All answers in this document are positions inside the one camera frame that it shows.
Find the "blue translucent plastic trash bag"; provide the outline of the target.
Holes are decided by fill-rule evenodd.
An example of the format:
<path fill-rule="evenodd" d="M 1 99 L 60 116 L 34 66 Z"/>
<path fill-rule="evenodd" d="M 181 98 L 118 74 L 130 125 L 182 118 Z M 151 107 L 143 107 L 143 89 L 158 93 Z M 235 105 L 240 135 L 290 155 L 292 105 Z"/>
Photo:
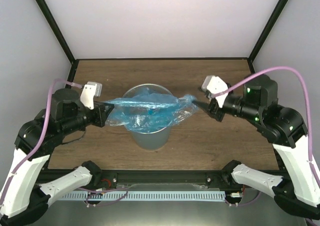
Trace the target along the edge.
<path fill-rule="evenodd" d="M 196 99 L 190 94 L 178 98 L 172 94 L 158 93 L 150 87 L 139 89 L 133 96 L 106 101 L 114 105 L 106 124 L 124 126 L 131 132 L 153 133 L 179 125 L 194 115 L 198 110 L 193 103 Z"/>

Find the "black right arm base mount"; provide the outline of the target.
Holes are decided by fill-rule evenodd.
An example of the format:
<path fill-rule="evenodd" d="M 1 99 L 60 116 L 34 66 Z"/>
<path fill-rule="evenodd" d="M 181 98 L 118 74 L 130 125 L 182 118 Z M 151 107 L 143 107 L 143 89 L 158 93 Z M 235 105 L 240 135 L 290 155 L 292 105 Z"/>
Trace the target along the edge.
<path fill-rule="evenodd" d="M 208 187 L 216 188 L 240 188 L 243 184 L 237 183 L 233 177 L 232 172 L 236 166 L 240 165 L 241 162 L 232 160 L 227 163 L 221 170 L 212 171 L 206 173 L 206 183 Z"/>

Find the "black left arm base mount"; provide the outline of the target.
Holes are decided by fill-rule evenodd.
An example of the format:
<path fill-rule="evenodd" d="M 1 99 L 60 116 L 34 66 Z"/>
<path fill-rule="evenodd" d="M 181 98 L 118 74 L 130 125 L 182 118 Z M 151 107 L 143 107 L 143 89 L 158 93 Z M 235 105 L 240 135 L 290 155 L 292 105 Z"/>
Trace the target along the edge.
<path fill-rule="evenodd" d="M 115 172 L 102 170 L 92 161 L 86 161 L 82 166 L 88 169 L 92 176 L 89 184 L 84 186 L 85 189 L 115 188 L 117 182 L 117 174 Z"/>

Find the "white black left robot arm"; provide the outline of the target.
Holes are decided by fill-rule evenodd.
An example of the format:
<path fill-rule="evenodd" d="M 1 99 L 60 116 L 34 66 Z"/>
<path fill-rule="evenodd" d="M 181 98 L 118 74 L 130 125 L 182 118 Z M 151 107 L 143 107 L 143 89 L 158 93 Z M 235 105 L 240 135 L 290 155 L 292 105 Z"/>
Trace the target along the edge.
<path fill-rule="evenodd" d="M 49 183 L 36 180 L 64 138 L 90 125 L 104 127 L 113 104 L 92 101 L 86 106 L 77 91 L 62 88 L 49 93 L 47 108 L 18 132 L 12 165 L 0 192 L 1 225 L 27 225 L 40 219 L 65 194 L 80 187 L 98 187 L 102 170 L 86 161 Z"/>

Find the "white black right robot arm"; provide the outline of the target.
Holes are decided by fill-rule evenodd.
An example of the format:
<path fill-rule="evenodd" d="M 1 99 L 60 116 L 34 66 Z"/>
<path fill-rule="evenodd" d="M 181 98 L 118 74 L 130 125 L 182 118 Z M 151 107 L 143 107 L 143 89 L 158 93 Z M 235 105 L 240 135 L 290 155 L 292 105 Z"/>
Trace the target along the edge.
<path fill-rule="evenodd" d="M 320 191 L 309 166 L 308 132 L 301 114 L 278 103 L 278 85 L 267 75 L 247 77 L 243 95 L 237 96 L 220 77 L 207 76 L 201 90 L 209 103 L 194 101 L 220 122 L 229 114 L 253 125 L 280 156 L 287 175 L 271 175 L 232 160 L 224 168 L 227 187 L 243 184 L 263 192 L 290 215 L 320 217 Z"/>

